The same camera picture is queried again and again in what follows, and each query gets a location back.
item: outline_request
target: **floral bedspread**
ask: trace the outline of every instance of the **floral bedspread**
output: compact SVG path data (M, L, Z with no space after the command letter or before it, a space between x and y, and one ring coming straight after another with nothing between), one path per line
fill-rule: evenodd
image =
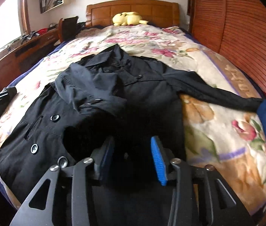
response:
M168 66L196 71L216 88L242 97L259 97L244 75L221 55L194 43L178 27L109 26L82 31L18 83L18 94L0 118L0 147L45 85L71 63L118 43L130 55L161 60ZM188 162L214 165L253 214L266 210L266 139L255 113L208 104L181 94ZM18 208L19 201L0 178Z

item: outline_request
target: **pink flower print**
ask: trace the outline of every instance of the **pink flower print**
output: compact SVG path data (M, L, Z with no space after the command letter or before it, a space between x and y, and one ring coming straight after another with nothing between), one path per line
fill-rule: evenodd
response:
M144 35L147 35L147 36L155 36L155 35L158 35L158 33L148 32L148 31L146 31L146 32L144 33Z
M171 41L170 40L166 40L166 41L163 41L163 42L159 42L160 45L162 46L169 46L171 44Z
M143 42L145 42L145 40L129 39L125 41L125 44L140 44Z
M83 55L83 54L81 54L81 53L75 53L75 54L71 55L70 57L71 58L74 58L74 57L79 56L79 55Z
M126 41L126 39L124 39L124 38L114 38L114 39L104 40L105 43L120 43L120 42L124 42L124 41Z
M11 117L11 112L9 112L8 114L5 114L3 115L1 118L0 118L0 123L4 123L5 121L7 121L10 117Z
M128 34L130 33L130 31L120 31L120 32L117 32L117 34Z
M252 141L257 136L254 127L245 121L238 122L236 120L233 120L231 122L231 125L239 134L239 136L246 141Z
M167 32L167 33L171 33L171 34L179 34L180 32L179 31L176 31L175 29L169 29L169 28L165 28L165 29L162 29L164 32Z
M155 54L162 54L166 57L173 58L174 55L176 55L174 52L171 52L170 50L167 49L151 49L152 53Z
M92 48L88 49L88 52L95 52L98 49L99 49L99 47L92 47Z
M35 88L34 88L35 90L37 90L37 89L40 87L40 83L41 83L40 81L38 81L38 82L36 83Z

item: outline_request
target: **coat pocket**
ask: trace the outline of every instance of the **coat pocket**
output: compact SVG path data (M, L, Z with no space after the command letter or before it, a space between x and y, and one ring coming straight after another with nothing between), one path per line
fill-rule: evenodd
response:
M39 116L36 120L34 120L34 122L30 125L30 127L28 128L27 132L24 135L24 139L25 140L29 140L30 137L32 136L32 134L35 132L36 128L38 128L41 120L43 118L43 115Z

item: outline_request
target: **bed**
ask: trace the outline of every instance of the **bed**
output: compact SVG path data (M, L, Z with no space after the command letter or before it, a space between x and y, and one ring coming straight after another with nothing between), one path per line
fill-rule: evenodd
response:
M0 147L44 86L71 63L118 43L130 55L152 57L170 67L196 71L209 85L241 97L260 97L243 73L226 58L198 43L179 25L177 3L116 0L87 6L86 26L76 39L44 60L17 85L17 95L0 118ZM110 26L114 14L139 12L152 25ZM94 25L104 29L92 28ZM258 116L208 104L181 94L185 147L190 164L214 165L250 214L266 210L266 139ZM0 178L1 192L21 203Z

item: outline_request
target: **window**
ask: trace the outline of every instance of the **window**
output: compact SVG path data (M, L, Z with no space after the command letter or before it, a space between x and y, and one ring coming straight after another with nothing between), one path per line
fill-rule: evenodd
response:
M0 49L20 36L18 0L5 0L0 6Z

